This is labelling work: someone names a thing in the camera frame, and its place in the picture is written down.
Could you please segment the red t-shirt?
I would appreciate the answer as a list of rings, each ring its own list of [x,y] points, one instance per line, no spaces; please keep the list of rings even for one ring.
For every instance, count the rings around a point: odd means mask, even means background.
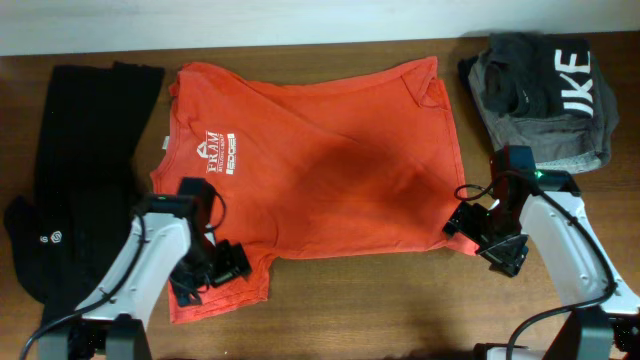
[[[308,85],[194,62],[169,92],[170,135],[153,188],[171,194],[185,177],[207,180],[222,197],[211,217],[216,238],[240,244],[252,269],[198,305],[171,293],[173,323],[265,301],[278,258],[475,252],[443,231],[465,177],[436,57]]]

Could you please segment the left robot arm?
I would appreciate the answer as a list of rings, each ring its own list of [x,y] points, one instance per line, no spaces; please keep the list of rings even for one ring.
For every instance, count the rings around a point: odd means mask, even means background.
[[[165,284],[182,306],[252,268],[240,244],[219,240],[210,224],[222,199],[205,179],[185,177],[177,194],[151,194],[134,210],[122,250],[97,287],[68,315],[41,325],[21,349],[41,359],[149,359],[150,316]]]

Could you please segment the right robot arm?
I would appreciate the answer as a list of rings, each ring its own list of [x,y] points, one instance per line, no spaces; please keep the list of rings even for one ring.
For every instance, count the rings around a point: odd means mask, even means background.
[[[639,297],[594,233],[571,174],[537,168],[531,148],[509,145],[490,159],[494,203],[461,197],[443,231],[477,245],[490,268],[516,276],[534,242],[561,306],[521,323],[504,344],[478,343],[474,359],[607,359],[618,349],[639,357]]]

